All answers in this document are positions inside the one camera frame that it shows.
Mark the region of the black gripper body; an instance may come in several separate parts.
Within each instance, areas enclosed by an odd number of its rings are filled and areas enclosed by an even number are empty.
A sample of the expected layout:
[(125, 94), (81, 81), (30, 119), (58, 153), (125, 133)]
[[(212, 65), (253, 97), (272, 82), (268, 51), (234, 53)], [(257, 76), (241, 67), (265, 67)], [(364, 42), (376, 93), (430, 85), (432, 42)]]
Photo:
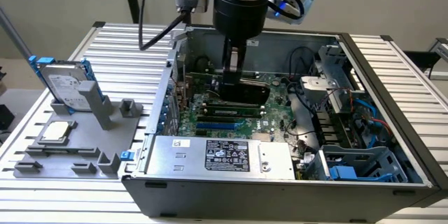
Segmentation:
[(224, 51), (240, 47), (262, 30), (268, 0), (213, 0), (213, 26), (224, 35)]

